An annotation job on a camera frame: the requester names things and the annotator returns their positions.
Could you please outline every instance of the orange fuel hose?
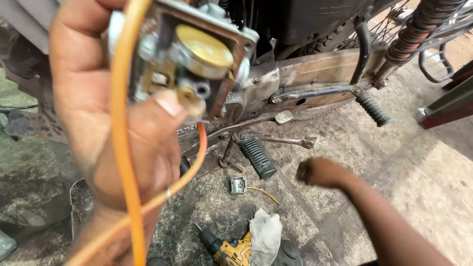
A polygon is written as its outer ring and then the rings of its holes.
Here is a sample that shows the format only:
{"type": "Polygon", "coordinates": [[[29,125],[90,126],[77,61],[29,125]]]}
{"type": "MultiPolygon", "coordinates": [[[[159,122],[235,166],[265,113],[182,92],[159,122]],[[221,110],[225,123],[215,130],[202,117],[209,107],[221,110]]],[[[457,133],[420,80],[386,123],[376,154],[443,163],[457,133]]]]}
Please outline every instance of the orange fuel hose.
{"type": "MultiPolygon", "coordinates": [[[[127,85],[133,50],[145,14],[151,4],[152,0],[131,0],[129,2],[125,9],[125,22],[123,24],[122,33],[116,43],[111,64],[112,141],[115,149],[116,163],[122,177],[128,216],[90,241],[66,263],[67,266],[86,265],[86,263],[89,262],[97,252],[104,248],[106,244],[110,243],[112,239],[126,232],[129,226],[131,229],[133,264],[135,266],[145,266],[146,249],[141,217],[162,205],[168,198],[168,193],[164,191],[141,206],[136,177],[132,167],[126,115],[127,85]]],[[[176,194],[189,183],[199,171],[204,161],[205,152],[207,151],[207,134],[202,122],[197,125],[200,137],[200,147],[197,158],[189,170],[169,187],[170,195],[176,194]]]]}

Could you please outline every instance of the concrete floor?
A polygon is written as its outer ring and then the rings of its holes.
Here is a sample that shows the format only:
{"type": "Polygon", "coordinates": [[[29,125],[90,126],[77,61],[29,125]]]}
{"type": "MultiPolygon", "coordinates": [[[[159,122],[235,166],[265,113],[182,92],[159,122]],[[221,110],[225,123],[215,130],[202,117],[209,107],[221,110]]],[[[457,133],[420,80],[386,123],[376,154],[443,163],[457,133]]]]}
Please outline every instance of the concrete floor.
{"type": "MultiPolygon", "coordinates": [[[[0,103],[28,100],[13,92],[11,84],[0,82],[0,103]]],[[[319,137],[320,145],[313,150],[264,143],[278,168],[278,174],[267,181],[259,180],[243,155],[234,152],[232,159],[245,168],[248,185],[270,192],[280,207],[257,191],[231,195],[229,178],[240,174],[218,167],[217,158],[226,143],[211,147],[198,176],[163,209],[149,257],[170,265],[214,265],[193,222],[209,226],[222,239],[238,238],[247,231],[247,221],[258,206],[280,215],[283,238],[300,247],[306,266],[354,266],[376,258],[344,195],[294,180],[300,161],[325,156],[367,180],[456,265],[473,265],[473,117],[427,131],[413,118],[417,108],[442,95],[440,87],[428,82],[416,63],[410,63],[390,78],[387,88],[372,91],[394,119],[384,128],[377,128],[355,102],[310,121],[255,126],[255,132],[319,137]]],[[[44,206],[54,197],[68,195],[67,186],[79,178],[62,145],[35,139],[15,143],[7,136],[0,137],[0,143],[2,221],[25,216],[22,210],[32,205],[44,206]]],[[[70,222],[65,219],[21,241],[0,265],[57,265],[64,259],[70,238],[70,222]]]]}

